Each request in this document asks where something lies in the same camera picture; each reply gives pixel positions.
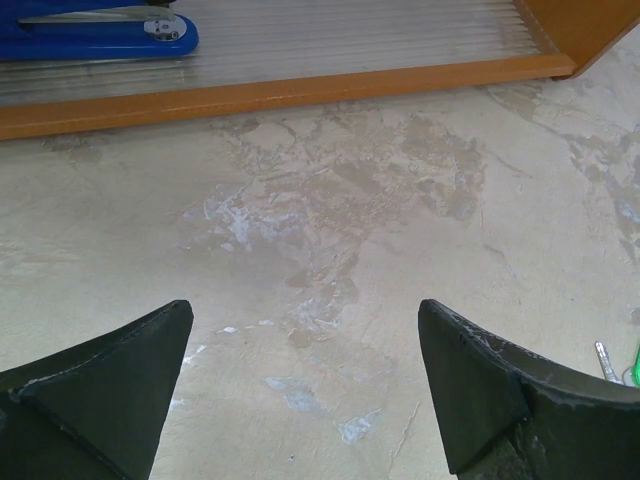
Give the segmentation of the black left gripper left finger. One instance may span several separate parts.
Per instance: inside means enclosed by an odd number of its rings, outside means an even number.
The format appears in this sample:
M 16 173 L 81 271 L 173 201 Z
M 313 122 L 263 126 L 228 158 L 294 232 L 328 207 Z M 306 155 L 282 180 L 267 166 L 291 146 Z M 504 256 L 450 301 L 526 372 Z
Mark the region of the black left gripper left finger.
M 175 300 L 2 372 L 2 478 L 149 478 L 192 325 Z

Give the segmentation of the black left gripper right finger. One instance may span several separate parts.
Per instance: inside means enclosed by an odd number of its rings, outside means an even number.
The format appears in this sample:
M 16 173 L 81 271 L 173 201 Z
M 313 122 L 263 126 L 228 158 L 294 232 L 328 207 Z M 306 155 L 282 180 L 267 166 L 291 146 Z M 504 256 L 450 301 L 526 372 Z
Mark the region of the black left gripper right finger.
M 555 363 L 432 299 L 418 332 L 452 475 L 638 478 L 638 389 Z

